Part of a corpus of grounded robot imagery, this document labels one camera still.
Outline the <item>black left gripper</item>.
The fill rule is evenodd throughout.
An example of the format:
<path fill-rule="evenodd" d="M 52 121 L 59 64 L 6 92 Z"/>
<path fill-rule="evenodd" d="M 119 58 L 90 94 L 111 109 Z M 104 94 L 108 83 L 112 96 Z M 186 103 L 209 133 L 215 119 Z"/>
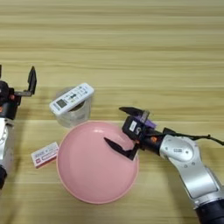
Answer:
<path fill-rule="evenodd" d="M 0 65 L 0 79 L 2 76 L 2 65 Z M 31 68 L 28 76 L 28 89 L 24 91 L 17 91 L 14 94 L 10 95 L 7 101 L 0 103 L 0 117 L 1 118 L 15 118 L 18 110 L 18 106 L 21 102 L 20 96 L 31 97 L 35 94 L 36 85 L 37 85 L 37 75 L 35 67 Z"/>

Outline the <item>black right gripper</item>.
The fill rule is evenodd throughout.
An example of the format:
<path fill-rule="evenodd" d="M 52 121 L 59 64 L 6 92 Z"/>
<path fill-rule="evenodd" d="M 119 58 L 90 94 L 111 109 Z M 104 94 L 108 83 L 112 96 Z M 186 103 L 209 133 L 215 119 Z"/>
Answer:
<path fill-rule="evenodd" d="M 147 121 L 150 113 L 148 110 L 141 110 L 140 108 L 134 107 L 120 107 L 119 109 L 130 116 L 137 117 L 142 123 L 145 123 Z M 129 160 L 134 160 L 138 149 L 142 151 L 152 151 L 157 155 L 160 154 L 159 151 L 165 134 L 149 127 L 138 128 L 136 130 L 136 133 L 138 136 L 138 139 L 136 140 L 137 143 L 131 150 L 125 150 L 121 145 L 106 137 L 104 138 L 104 140 L 114 151 L 120 153 Z"/>

